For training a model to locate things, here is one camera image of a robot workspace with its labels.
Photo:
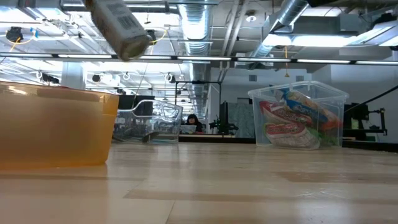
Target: dark hair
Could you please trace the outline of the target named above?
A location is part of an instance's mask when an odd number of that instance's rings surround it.
[[[188,124],[189,124],[189,119],[191,119],[191,118],[195,119],[195,124],[198,124],[198,123],[199,123],[198,117],[197,117],[196,115],[194,115],[194,114],[190,114],[190,115],[188,116],[188,118],[187,118],[187,123],[188,123]]]

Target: person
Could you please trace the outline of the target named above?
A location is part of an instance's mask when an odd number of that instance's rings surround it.
[[[196,125],[196,132],[203,132],[201,122],[199,122],[198,117],[194,114],[190,114],[185,125]]]

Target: white bottle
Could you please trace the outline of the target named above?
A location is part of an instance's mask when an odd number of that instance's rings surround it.
[[[98,30],[123,61],[145,52],[152,40],[123,0],[85,0]]]

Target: wooden table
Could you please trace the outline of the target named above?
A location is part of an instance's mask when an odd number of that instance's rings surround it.
[[[0,223],[398,223],[398,156],[114,145],[106,166],[0,172]]]

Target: orange plastic container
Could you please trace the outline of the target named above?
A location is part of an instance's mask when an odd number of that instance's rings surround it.
[[[0,82],[0,169],[104,164],[118,101],[107,93]]]

